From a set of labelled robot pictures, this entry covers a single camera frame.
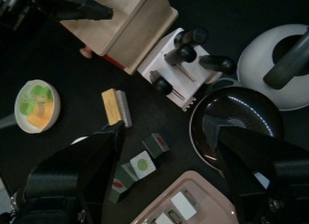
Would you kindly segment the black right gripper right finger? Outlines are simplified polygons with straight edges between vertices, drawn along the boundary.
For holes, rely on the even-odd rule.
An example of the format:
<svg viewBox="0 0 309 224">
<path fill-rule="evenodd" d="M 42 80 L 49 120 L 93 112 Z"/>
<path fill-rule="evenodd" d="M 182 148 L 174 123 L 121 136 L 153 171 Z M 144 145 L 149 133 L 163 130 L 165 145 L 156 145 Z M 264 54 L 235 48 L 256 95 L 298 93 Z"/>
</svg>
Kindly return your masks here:
<svg viewBox="0 0 309 224">
<path fill-rule="evenodd" d="M 203 134 L 238 222 L 309 224 L 309 151 L 216 117 L 203 117 Z"/>
</svg>

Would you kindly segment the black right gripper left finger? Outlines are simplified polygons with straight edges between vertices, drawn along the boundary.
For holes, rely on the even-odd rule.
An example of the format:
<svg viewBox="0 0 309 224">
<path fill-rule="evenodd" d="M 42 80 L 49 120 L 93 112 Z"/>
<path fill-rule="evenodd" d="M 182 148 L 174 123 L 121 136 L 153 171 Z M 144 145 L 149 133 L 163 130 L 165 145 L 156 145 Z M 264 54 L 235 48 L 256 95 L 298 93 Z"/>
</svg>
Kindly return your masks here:
<svg viewBox="0 0 309 224">
<path fill-rule="evenodd" d="M 105 126 L 30 170 L 16 224 L 101 224 L 125 127 Z"/>
</svg>

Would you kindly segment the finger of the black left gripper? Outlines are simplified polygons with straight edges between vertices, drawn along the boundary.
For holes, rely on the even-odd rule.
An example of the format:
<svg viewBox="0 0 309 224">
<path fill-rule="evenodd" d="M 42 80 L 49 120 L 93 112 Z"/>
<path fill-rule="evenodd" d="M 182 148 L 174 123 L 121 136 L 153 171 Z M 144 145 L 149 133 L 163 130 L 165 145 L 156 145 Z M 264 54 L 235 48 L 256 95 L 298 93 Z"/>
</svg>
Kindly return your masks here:
<svg viewBox="0 0 309 224">
<path fill-rule="evenodd" d="M 113 10 L 93 0 L 62 0 L 57 3 L 52 16 L 57 21 L 65 20 L 111 20 Z"/>
</svg>

